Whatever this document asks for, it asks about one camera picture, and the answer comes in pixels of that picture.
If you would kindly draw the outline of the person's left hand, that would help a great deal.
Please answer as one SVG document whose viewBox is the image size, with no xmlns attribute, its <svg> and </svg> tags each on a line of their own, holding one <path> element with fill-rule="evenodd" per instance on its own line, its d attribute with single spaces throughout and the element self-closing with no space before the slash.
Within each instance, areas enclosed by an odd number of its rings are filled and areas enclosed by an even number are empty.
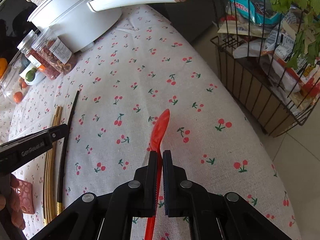
<svg viewBox="0 0 320 240">
<path fill-rule="evenodd" d="M 1 194 L 1 210 L 3 210 L 6 207 L 6 204 L 8 203 L 12 209 L 12 212 L 11 212 L 12 224 L 17 228 L 19 228 L 20 230 L 24 230 L 25 221 L 23 219 L 22 210 L 20 209 L 20 198 L 16 192 L 16 188 L 19 186 L 19 181 L 13 174 L 10 175 L 10 183 L 11 183 L 10 197 L 6 199 Z"/>
</svg>

